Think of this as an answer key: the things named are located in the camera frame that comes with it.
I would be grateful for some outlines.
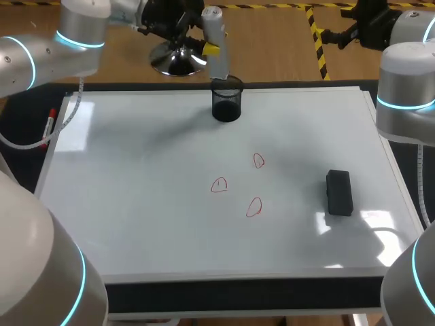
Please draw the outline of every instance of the wooden floor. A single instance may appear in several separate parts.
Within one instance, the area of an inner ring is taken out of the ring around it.
[[[257,4],[268,0],[255,0]],[[287,0],[286,3],[302,2]],[[310,0],[325,3],[328,0]],[[206,0],[208,4],[247,4],[247,0]],[[37,33],[52,36],[58,24],[59,6],[0,5],[0,36]],[[343,31],[352,21],[341,18],[340,11],[330,7],[315,7],[314,17],[319,28]],[[227,46],[231,73],[245,82],[280,82],[321,80],[317,58],[305,12],[294,8],[227,9],[224,10]],[[201,37],[199,31],[193,35]],[[99,72],[86,82],[158,83],[208,82],[206,73],[175,78],[157,73],[148,62],[150,50],[162,40],[147,37],[124,26],[109,27]],[[352,43],[339,50],[324,46],[326,65],[331,80],[377,79],[380,52],[363,49]],[[76,78],[62,82],[77,83]],[[374,325],[379,315],[372,316]],[[183,321],[182,326],[190,321]],[[203,319],[200,326],[272,326],[279,319]],[[307,316],[287,319],[288,326],[344,326],[340,316]]]

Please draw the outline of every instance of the red marker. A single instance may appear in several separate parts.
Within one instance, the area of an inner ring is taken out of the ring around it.
[[[48,137],[48,135],[51,134],[52,129],[53,129],[53,125],[54,125],[54,119],[56,118],[56,110],[55,109],[51,109],[50,110],[50,114],[48,115],[48,119],[47,119],[47,124],[45,129],[43,130],[43,134],[42,134],[42,139],[45,139]],[[42,144],[40,147],[42,148],[47,148],[48,144],[44,143]]]

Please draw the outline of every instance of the red marker drawing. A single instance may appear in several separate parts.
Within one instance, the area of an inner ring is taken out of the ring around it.
[[[256,168],[261,168],[263,165],[266,164],[266,161],[259,153],[255,153],[254,154],[254,164],[256,165]]]
[[[213,185],[211,185],[211,192],[226,192],[228,189],[228,184],[225,180],[225,178],[220,177],[213,182]]]
[[[261,203],[261,199],[259,197],[255,197],[247,209],[246,217],[253,217],[261,213],[261,209],[263,204]]]
[[[43,134],[42,134],[42,139],[43,140],[45,138],[47,138],[49,134],[51,134],[52,129],[53,129],[53,124],[54,124],[54,118],[56,118],[56,110],[55,109],[51,109],[50,110],[50,114],[48,115],[46,127],[43,130]],[[44,144],[40,145],[40,147],[41,148],[47,148],[48,144],[44,143]]]

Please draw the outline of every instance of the black mesh cup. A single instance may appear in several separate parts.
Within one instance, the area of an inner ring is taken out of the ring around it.
[[[239,78],[214,79],[211,82],[213,117],[221,122],[237,120],[242,113],[242,91],[243,82]]]

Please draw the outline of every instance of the metal stand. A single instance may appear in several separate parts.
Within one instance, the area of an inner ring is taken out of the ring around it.
[[[152,67],[170,76],[189,76],[205,68],[207,62],[194,50],[182,46],[171,49],[168,41],[155,47],[150,54]]]

